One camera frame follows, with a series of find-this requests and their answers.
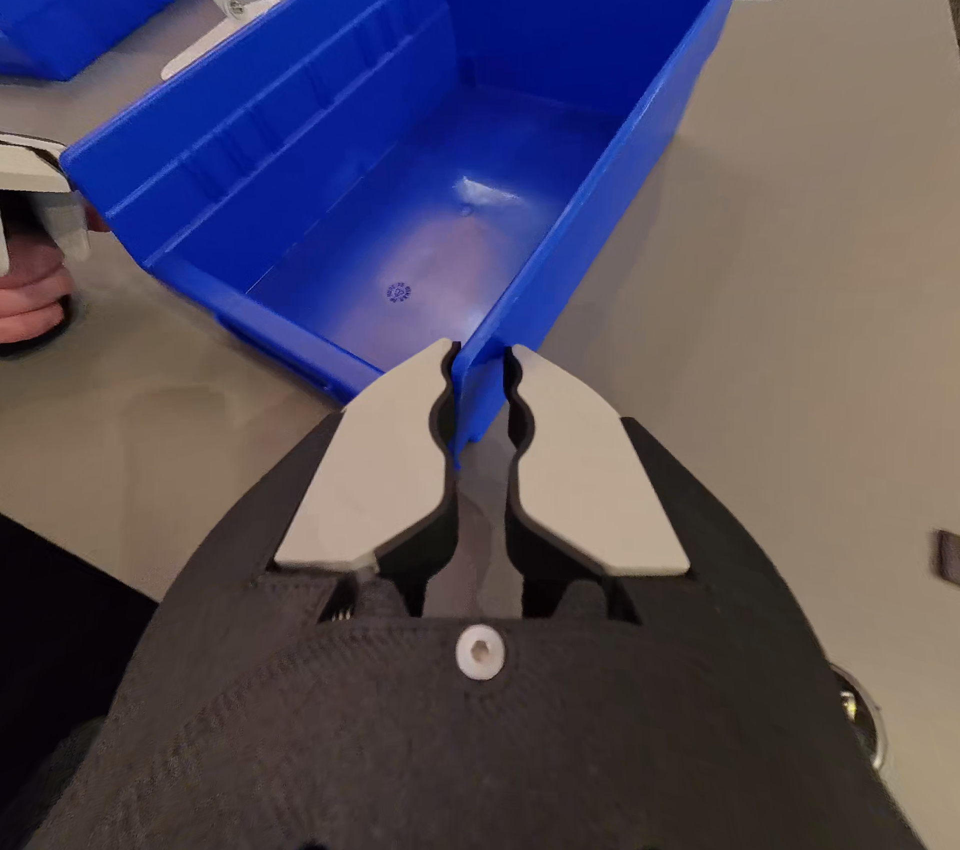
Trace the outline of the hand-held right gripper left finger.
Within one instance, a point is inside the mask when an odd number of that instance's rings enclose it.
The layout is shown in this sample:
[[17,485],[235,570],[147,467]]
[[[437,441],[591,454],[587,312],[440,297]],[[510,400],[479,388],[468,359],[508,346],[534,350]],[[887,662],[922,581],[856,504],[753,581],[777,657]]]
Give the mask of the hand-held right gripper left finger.
[[339,414],[273,563],[378,576],[421,616],[459,542],[454,486],[459,342],[438,339],[379,376]]

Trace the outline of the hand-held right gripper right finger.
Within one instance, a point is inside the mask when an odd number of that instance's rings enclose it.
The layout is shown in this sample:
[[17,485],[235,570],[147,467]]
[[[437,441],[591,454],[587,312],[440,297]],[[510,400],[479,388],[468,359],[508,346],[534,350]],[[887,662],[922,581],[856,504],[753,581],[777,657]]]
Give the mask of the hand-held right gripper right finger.
[[570,587],[595,587],[611,618],[635,618],[625,580],[680,579],[690,557],[622,417],[529,347],[504,354],[513,447],[505,534],[524,618],[554,615]]

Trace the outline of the metal desk grommet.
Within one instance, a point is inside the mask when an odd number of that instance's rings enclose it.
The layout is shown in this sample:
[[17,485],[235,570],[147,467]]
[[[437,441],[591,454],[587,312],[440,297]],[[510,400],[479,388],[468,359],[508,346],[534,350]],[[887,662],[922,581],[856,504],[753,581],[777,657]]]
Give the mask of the metal desk grommet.
[[838,683],[846,721],[857,736],[872,770],[881,774],[890,753],[882,709],[853,674],[835,663],[830,662],[829,666]]

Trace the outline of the person's left hand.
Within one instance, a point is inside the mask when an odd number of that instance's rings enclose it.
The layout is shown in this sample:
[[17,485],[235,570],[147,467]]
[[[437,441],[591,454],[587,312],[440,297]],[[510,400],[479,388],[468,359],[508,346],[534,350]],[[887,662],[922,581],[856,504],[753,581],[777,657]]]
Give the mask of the person's left hand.
[[1,277],[1,344],[30,342],[66,318],[64,298],[74,283],[59,248],[37,233],[6,239],[7,271]]

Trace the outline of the person's black clothing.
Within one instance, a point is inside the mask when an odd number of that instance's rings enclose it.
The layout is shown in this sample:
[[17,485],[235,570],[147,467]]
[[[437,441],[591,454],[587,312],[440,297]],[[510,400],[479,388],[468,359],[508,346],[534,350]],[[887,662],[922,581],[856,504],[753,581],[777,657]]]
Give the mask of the person's black clothing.
[[1,803],[102,717],[158,603],[1,516]]

